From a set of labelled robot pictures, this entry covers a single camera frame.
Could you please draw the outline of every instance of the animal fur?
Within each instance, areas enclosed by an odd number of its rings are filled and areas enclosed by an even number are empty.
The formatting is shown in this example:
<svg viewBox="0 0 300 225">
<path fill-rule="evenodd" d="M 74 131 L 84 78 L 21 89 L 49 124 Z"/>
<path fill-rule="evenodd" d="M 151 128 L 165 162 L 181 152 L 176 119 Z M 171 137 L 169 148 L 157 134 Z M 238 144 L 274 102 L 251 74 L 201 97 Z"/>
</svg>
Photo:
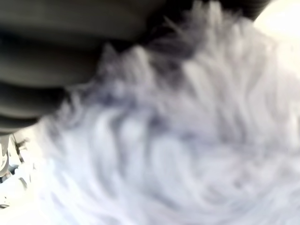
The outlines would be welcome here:
<svg viewBox="0 0 300 225">
<path fill-rule="evenodd" d="M 41 120 L 45 212 L 62 225 L 299 225 L 297 70 L 218 3 L 174 29 L 122 56 L 108 47 Z"/>
</svg>

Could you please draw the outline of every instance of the bright light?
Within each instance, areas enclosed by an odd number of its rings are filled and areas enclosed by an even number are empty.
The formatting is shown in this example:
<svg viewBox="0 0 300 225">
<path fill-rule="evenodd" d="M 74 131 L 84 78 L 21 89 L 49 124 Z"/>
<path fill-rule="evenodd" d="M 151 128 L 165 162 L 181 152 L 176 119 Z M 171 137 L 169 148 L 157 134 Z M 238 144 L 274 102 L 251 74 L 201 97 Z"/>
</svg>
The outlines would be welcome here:
<svg viewBox="0 0 300 225">
<path fill-rule="evenodd" d="M 300 0 L 277 0 L 262 12 L 255 26 L 281 40 L 300 41 Z"/>
</svg>

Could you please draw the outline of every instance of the fur tuft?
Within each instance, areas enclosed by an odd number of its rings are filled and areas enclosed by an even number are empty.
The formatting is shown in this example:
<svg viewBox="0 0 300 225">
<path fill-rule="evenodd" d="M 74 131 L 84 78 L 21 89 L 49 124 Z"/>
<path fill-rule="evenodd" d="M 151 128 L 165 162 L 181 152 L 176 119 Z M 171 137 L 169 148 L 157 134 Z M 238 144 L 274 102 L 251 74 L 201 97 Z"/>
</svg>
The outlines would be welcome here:
<svg viewBox="0 0 300 225">
<path fill-rule="evenodd" d="M 297 71 L 218 3 L 174 29 L 110 51 L 42 119 L 46 211 L 64 225 L 299 225 Z"/>
</svg>

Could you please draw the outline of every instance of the white fluffy animal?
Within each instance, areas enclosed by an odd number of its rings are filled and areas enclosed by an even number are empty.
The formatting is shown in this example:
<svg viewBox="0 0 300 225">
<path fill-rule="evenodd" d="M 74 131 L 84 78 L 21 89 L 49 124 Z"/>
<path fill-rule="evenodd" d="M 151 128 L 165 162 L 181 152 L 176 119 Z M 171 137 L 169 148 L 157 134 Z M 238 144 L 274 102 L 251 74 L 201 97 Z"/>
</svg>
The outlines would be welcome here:
<svg viewBox="0 0 300 225">
<path fill-rule="evenodd" d="M 300 224 L 297 70 L 218 3 L 185 18 L 176 35 L 108 50 L 40 122 L 56 224 Z"/>
</svg>

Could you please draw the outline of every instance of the black rubber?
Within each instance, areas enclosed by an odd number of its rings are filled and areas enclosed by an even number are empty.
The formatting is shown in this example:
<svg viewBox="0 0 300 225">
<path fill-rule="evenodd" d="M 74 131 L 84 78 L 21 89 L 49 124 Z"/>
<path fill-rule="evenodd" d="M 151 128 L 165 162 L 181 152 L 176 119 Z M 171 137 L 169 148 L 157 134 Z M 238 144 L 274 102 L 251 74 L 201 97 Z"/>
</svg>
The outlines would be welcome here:
<svg viewBox="0 0 300 225">
<path fill-rule="evenodd" d="M 60 89 L 30 89 L 0 83 L 0 115 L 32 119 L 57 109 L 64 95 Z"/>
<path fill-rule="evenodd" d="M 52 88 L 87 82 L 95 73 L 98 54 L 46 45 L 13 36 L 0 38 L 0 82 Z"/>
<path fill-rule="evenodd" d="M 220 0 L 223 7 L 241 12 L 245 17 L 255 20 L 270 3 L 270 0 Z"/>
<path fill-rule="evenodd" d="M 37 122 L 37 119 L 14 119 L 0 116 L 0 132 L 10 132 L 29 127 Z"/>
</svg>

